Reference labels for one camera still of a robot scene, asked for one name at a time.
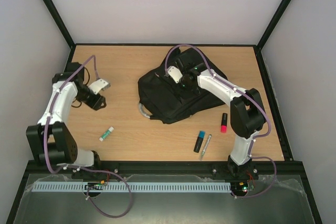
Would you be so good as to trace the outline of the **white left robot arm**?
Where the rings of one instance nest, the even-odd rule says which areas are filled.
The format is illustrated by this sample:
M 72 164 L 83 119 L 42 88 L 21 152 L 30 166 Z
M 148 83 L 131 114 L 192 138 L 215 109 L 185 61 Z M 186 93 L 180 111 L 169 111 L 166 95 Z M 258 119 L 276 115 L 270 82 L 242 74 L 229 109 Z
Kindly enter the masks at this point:
M 70 63 L 66 70 L 52 78 L 52 94 L 47 108 L 36 125 L 29 126 L 26 137 L 33 158 L 38 165 L 74 165 L 90 167 L 97 153 L 78 147 L 67 128 L 68 116 L 74 100 L 97 111 L 106 107 L 100 91 L 110 83 L 97 77 L 91 84 L 84 83 L 85 68 L 78 62 Z

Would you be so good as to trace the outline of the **pink highlighter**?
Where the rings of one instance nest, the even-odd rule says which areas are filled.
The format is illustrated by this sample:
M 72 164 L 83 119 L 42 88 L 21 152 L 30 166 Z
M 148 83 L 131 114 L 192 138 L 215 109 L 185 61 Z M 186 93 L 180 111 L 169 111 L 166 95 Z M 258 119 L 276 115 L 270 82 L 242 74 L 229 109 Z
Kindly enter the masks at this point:
M 220 127 L 220 132 L 221 133 L 226 133 L 227 132 L 227 119 L 228 119 L 228 114 L 223 113 L 222 114 L 222 120 L 221 120 L 221 127 Z

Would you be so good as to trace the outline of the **blue highlighter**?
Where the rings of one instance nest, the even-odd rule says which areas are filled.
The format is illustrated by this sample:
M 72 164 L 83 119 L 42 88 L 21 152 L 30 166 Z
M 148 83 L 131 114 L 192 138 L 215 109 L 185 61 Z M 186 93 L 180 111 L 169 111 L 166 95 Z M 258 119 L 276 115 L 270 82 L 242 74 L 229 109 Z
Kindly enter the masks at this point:
M 199 131 L 199 134 L 195 142 L 194 150 L 193 150 L 195 153 L 199 153 L 203 140 L 204 140 L 204 136 L 205 136 L 205 131 Z

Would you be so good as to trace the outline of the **green glue stick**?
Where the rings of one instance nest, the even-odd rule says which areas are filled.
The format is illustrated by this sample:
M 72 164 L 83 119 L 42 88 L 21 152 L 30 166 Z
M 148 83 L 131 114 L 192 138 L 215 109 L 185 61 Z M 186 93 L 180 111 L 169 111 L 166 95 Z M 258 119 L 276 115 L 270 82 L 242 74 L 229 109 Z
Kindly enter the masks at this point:
M 114 130 L 114 127 L 109 127 L 100 137 L 99 140 L 103 142 Z

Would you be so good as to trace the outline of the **silver marker pen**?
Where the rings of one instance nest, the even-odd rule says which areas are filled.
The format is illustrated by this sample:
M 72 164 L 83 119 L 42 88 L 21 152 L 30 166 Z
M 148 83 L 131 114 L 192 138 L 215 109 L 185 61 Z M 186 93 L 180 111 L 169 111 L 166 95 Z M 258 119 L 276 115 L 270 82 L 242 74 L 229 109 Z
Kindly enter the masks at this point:
M 209 145 L 209 143 L 210 143 L 210 141 L 211 141 L 211 138 L 212 138 L 212 135 L 209 134 L 208 137 L 207 137 L 207 140 L 206 140 L 206 142 L 205 142 L 205 145 L 204 145 L 204 147 L 203 147 L 203 149 L 202 149 L 202 152 L 201 152 L 201 154 L 200 154 L 200 157 L 199 157 L 199 160 L 200 160 L 200 161 L 203 160 L 203 157 L 204 157 L 204 155 L 205 155 L 205 153 L 206 153 L 206 150 L 207 150 L 207 147 L 208 147 L 208 145 Z

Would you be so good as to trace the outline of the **black student bag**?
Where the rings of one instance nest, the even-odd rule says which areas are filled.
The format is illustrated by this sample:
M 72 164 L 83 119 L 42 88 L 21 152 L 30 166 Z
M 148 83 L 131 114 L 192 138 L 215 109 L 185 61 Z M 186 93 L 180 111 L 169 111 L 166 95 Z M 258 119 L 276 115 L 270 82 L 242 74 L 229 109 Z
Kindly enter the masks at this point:
M 201 67 L 206 70 L 203 58 L 193 48 L 181 52 L 180 48 L 174 49 L 169 55 L 167 67 L 175 66 L 185 74 L 190 69 Z M 193 90 L 199 89 L 200 96 L 191 100 L 183 100 L 178 94 L 178 85 L 184 85 Z M 157 67 L 138 80 L 139 111 L 147 119 L 160 120 L 164 124 L 172 124 L 189 118 L 195 113 L 225 103 L 196 84 L 188 86 L 187 83 L 175 83 L 166 76 L 165 59 Z

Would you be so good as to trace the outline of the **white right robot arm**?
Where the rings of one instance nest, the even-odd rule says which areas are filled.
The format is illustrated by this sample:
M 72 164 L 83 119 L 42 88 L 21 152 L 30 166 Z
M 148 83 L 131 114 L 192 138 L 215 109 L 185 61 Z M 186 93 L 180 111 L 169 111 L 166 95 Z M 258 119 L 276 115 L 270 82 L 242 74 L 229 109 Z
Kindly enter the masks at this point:
M 247 172 L 251 151 L 260 136 L 264 124 L 270 124 L 257 89 L 244 89 L 232 82 L 201 56 L 200 62 L 183 63 L 175 61 L 175 67 L 166 72 L 182 88 L 194 92 L 204 90 L 228 105 L 230 126 L 235 133 L 234 147 L 228 157 L 228 170 L 236 178 Z

